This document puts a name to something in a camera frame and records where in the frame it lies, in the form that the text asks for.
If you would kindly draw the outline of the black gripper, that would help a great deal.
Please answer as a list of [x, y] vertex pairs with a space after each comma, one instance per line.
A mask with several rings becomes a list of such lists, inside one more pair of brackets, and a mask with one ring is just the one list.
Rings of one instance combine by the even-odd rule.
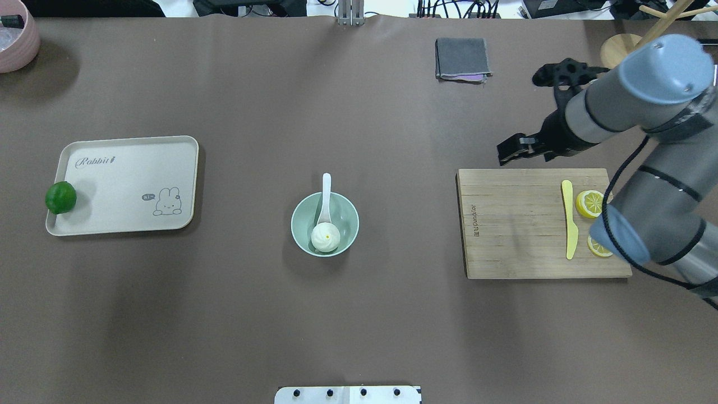
[[536, 86], [552, 87], [556, 110], [546, 117], [541, 130], [534, 135], [514, 134], [496, 146], [499, 166], [516, 159], [543, 155], [546, 162], [558, 157], [571, 157], [592, 148], [597, 143], [582, 140], [567, 122], [567, 106], [599, 74], [609, 72], [608, 67], [589, 66], [585, 62], [567, 57], [561, 62], [548, 63], [533, 75]]

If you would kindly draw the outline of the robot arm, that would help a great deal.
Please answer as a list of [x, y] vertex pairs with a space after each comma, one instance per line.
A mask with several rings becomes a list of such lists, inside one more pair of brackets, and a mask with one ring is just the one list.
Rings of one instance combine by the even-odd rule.
[[641, 273], [716, 307], [716, 225], [695, 212], [716, 186], [715, 64], [703, 45], [667, 34], [616, 67], [567, 58], [542, 66], [532, 81], [554, 89], [556, 110], [534, 135], [500, 143], [499, 163], [570, 157], [640, 128], [645, 137], [608, 194], [648, 141], [656, 145], [623, 189], [602, 201], [590, 236]]

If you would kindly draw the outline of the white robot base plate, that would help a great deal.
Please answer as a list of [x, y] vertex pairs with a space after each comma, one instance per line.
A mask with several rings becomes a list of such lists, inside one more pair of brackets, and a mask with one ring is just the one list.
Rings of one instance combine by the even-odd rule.
[[279, 388], [274, 403], [423, 403], [413, 385], [341, 385]]

